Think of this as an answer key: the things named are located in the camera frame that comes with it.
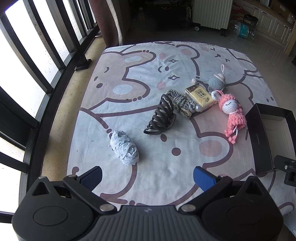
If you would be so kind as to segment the cartoon bear bed sheet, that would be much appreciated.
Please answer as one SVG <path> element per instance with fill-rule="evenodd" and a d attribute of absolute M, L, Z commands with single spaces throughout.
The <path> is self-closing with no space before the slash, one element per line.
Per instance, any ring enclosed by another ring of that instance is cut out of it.
<path fill-rule="evenodd" d="M 94 166 L 103 172 L 94 193 L 116 207 L 182 205 L 201 194 L 193 171 L 201 166 L 214 175 L 244 180 L 255 174 L 248 129 L 235 144 L 224 134 L 227 115 L 218 105 L 190 119 L 177 113 L 159 135 L 144 129 L 161 96 L 169 89 L 184 93 L 192 79 L 205 82 L 225 66 L 226 93 L 247 113 L 254 104 L 276 105 L 256 66 L 243 53 L 203 43 L 150 42 L 106 49 L 90 78 L 72 138 L 68 173 L 81 175 Z M 114 131 L 124 131 L 139 151 L 126 166 L 110 146 Z"/>

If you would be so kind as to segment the twisted rope tassel with pearls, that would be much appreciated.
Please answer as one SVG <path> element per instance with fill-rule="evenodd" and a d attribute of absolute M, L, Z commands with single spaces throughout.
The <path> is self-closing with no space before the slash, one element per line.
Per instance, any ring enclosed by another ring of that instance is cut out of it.
<path fill-rule="evenodd" d="M 169 89 L 166 91 L 165 95 L 173 103 L 174 110 L 179 112 L 183 117 L 190 119 L 193 113 L 197 111 L 196 102 L 192 101 L 184 94 L 180 94 L 174 89 Z"/>

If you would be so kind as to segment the black cardboard box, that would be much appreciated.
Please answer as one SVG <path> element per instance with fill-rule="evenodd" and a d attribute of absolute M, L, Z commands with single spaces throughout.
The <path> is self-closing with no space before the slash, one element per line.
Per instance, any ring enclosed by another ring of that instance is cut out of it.
<path fill-rule="evenodd" d="M 295 160 L 295 117 L 291 110 L 256 103 L 245 117 L 257 175 L 275 170 L 276 156 Z"/>

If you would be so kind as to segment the yellow tissue pack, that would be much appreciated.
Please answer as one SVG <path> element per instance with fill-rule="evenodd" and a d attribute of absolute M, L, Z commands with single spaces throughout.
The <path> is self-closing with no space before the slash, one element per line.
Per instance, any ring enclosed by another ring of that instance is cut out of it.
<path fill-rule="evenodd" d="M 210 93 L 199 83 L 186 88 L 185 96 L 194 102 L 196 112 L 203 112 L 215 103 Z"/>

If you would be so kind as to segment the brown curtain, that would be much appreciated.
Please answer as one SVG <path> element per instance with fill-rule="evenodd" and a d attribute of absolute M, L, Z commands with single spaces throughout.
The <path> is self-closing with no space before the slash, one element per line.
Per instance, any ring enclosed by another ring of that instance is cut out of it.
<path fill-rule="evenodd" d="M 90 0 L 89 3 L 107 48 L 123 45 L 123 24 L 119 1 Z"/>

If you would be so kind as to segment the water bottle pack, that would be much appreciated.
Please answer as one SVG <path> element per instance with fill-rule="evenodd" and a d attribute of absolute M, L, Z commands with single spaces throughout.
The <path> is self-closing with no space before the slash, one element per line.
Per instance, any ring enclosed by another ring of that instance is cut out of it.
<path fill-rule="evenodd" d="M 235 33 L 237 37 L 242 39 L 252 41 L 256 37 L 255 28 L 236 20 L 231 20 L 228 28 L 231 32 Z"/>

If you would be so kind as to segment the black hair claw clip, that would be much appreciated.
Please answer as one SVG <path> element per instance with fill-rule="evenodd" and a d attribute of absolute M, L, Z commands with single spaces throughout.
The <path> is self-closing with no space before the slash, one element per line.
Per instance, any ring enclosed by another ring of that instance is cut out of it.
<path fill-rule="evenodd" d="M 163 94 L 152 119 L 149 121 L 147 128 L 144 129 L 144 133 L 159 135 L 175 123 L 176 117 L 173 102 L 166 94 Z"/>

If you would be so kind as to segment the blue crochet doll pendant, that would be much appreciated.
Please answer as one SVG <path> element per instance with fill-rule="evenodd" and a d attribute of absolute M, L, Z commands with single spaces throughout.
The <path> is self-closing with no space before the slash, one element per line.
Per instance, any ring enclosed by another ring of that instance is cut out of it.
<path fill-rule="evenodd" d="M 199 83 L 202 85 L 209 93 L 213 92 L 214 90 L 223 91 L 226 87 L 226 77 L 224 75 L 225 66 L 221 64 L 221 72 L 218 74 L 214 74 L 210 77 L 207 81 L 197 81 L 197 78 L 192 79 L 193 84 Z"/>

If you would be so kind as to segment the pink crochet bunny doll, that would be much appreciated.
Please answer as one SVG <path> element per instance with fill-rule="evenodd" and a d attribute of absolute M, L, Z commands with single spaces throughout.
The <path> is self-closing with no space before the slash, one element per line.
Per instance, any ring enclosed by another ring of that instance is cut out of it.
<path fill-rule="evenodd" d="M 238 132 L 247 126 L 242 106 L 232 94 L 225 94 L 220 90 L 211 92 L 211 97 L 217 102 L 219 109 L 228 116 L 227 129 L 224 133 L 228 141 L 235 144 Z"/>

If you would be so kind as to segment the cream cabinets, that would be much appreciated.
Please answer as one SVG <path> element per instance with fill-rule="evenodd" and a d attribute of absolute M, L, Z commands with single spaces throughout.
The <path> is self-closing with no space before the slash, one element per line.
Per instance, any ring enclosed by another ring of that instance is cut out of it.
<path fill-rule="evenodd" d="M 252 16 L 258 18 L 255 27 L 257 35 L 285 48 L 292 37 L 294 25 L 270 7 L 258 1 L 233 1 Z"/>

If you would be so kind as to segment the white radiator heater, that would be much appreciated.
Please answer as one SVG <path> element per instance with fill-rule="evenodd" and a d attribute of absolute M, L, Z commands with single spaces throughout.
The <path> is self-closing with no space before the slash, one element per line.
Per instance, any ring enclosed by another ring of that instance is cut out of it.
<path fill-rule="evenodd" d="M 193 23 L 212 29 L 227 29 L 233 0 L 194 0 Z"/>

